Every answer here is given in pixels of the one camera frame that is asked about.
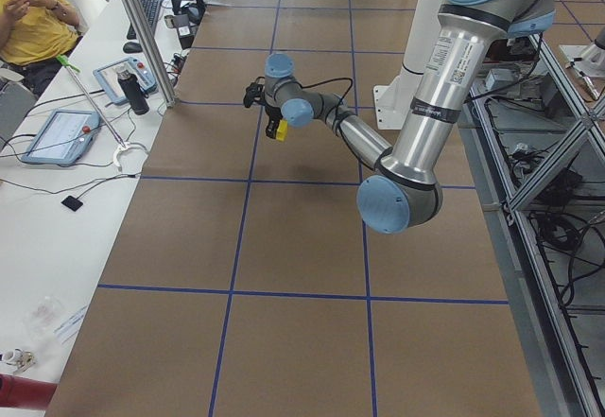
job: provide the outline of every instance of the red object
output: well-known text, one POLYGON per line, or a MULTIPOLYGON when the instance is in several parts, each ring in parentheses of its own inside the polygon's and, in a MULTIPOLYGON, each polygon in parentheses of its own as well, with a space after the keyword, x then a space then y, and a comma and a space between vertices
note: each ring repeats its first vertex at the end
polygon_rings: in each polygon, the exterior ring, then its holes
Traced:
POLYGON ((0 408, 46 410, 57 384, 0 374, 0 408))

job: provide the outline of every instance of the blue framed tablet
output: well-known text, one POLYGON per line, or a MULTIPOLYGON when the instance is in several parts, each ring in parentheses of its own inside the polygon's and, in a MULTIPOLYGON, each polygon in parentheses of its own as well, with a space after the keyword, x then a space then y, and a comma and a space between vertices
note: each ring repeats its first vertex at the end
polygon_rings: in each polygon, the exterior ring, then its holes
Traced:
POLYGON ((126 64, 129 72, 136 75, 143 91, 147 93, 155 91, 158 83, 151 73, 151 70, 147 69, 143 62, 136 58, 124 58, 123 60, 113 62, 93 71, 93 75, 98 81, 98 84, 101 85, 101 88, 103 88, 103 91, 105 91, 112 103, 121 105, 128 101, 126 96, 124 96, 124 91, 122 91, 122 88, 117 82, 117 73, 115 72, 115 69, 122 64, 126 64))
POLYGON ((55 110, 21 160, 34 165, 72 165, 91 145, 99 124, 97 112, 55 110))

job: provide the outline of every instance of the industrial robotic arm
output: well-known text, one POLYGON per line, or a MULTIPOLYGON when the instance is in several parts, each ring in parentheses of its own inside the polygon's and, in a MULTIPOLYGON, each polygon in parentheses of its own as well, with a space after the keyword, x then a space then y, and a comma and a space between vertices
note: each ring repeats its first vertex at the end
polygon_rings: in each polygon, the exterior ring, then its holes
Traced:
POLYGON ((357 193, 366 224, 379 233, 400 233, 441 208, 433 169, 491 43, 542 32, 553 18, 554 0, 446 0, 439 38, 394 147, 340 97, 305 91, 285 54, 268 57, 265 84, 257 79, 249 86, 245 104, 265 105, 272 137, 282 118, 292 127, 323 121, 377 173, 357 193))

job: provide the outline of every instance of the black keyboard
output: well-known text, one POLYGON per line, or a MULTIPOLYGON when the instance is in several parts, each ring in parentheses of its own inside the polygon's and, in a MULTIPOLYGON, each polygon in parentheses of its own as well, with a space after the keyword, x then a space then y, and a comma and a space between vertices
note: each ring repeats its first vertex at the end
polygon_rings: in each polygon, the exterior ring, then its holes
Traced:
MULTIPOLYGON (((155 33, 155 26, 158 25, 158 19, 160 18, 160 10, 162 10, 162 0, 141 0, 143 5, 143 11, 151 28, 151 32, 155 33)), ((136 32, 132 25, 129 27, 129 32, 126 35, 127 39, 136 39, 136 32)))

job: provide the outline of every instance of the white robot link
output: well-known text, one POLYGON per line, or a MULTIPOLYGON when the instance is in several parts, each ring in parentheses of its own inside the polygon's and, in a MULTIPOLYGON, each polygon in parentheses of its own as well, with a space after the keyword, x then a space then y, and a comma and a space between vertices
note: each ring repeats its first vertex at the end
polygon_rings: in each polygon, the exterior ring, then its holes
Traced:
POLYGON ((357 206, 379 233, 400 233, 434 217, 441 208, 435 163, 462 109, 491 43, 543 32, 552 25, 555 0, 445 0, 441 32, 394 147, 342 99, 305 91, 285 54, 272 54, 265 84, 258 78, 244 103, 265 105, 268 136, 283 117, 292 127, 323 121, 376 174, 360 184, 357 206))

